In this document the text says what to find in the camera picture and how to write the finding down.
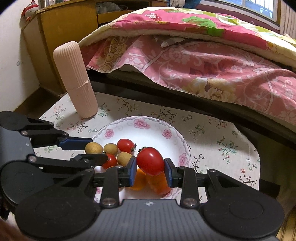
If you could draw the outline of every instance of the table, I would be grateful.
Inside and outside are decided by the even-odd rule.
[[[198,173],[217,169],[255,189],[259,188],[259,155],[234,124],[199,113],[126,99],[121,97],[122,93],[114,96],[96,92],[95,95],[99,111],[93,118],[80,118],[66,94],[41,119],[53,122],[55,128],[71,136],[93,137],[105,125],[126,116],[159,118],[174,126],[185,138],[191,152],[192,167]],[[36,148],[35,152],[37,156],[64,160],[83,153],[63,151],[57,146]],[[200,188],[199,194],[200,201],[206,202],[204,188]]]

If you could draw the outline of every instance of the blue gripper pad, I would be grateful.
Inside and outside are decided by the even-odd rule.
[[[93,142],[91,138],[67,137],[66,140],[58,142],[57,146],[63,150],[84,150],[90,142]]]
[[[137,173],[137,159],[135,157],[131,157],[130,161],[128,162],[127,168],[130,168],[130,187],[133,186],[136,178]]]
[[[164,162],[165,162],[165,177],[166,177],[168,186],[172,187],[172,184],[173,184],[172,169],[168,164],[168,162],[166,161],[166,159],[164,160]]]

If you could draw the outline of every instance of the plate rim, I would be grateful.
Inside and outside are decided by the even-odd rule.
[[[187,143],[187,141],[185,140],[185,138],[181,135],[181,133],[175,128],[173,127],[171,124],[167,123],[166,121],[164,120],[161,120],[161,119],[157,119],[157,118],[154,118],[154,117],[150,117],[150,116],[144,116],[144,115],[133,115],[133,116],[128,116],[128,117],[124,117],[124,118],[120,118],[120,119],[117,119],[107,125],[105,125],[104,127],[102,127],[101,129],[99,129],[95,134],[94,136],[92,137],[92,139],[94,139],[98,134],[101,134],[103,132],[103,130],[106,130],[108,126],[110,125],[115,125],[115,124],[118,124],[118,123],[121,123],[121,122],[124,122],[126,120],[134,120],[136,118],[144,118],[144,119],[149,119],[151,121],[154,121],[154,122],[158,122],[159,124],[162,124],[163,126],[168,126],[169,128],[172,128],[173,130],[176,131],[176,134],[177,134],[177,137],[182,141],[183,143],[183,146],[185,148],[185,151],[188,150],[188,153],[186,153],[188,155],[188,161],[189,161],[189,164],[188,164],[188,167],[191,167],[191,152],[190,152],[190,148],[189,148],[189,145]]]

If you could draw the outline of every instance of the small potato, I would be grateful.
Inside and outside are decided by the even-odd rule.
[[[118,147],[117,147],[117,145],[115,145],[113,143],[106,144],[104,146],[104,152],[106,152],[107,154],[112,154],[112,155],[116,156],[116,154],[118,152]]]
[[[125,167],[128,164],[131,157],[132,157],[132,155],[130,153],[120,152],[117,155],[117,162],[119,165],[122,165]]]
[[[87,143],[85,146],[85,153],[86,154],[102,154],[103,153],[103,147],[96,142],[90,142]]]

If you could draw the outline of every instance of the curtain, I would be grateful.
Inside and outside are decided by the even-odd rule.
[[[296,12],[281,0],[281,25],[280,34],[288,34],[296,39]]]

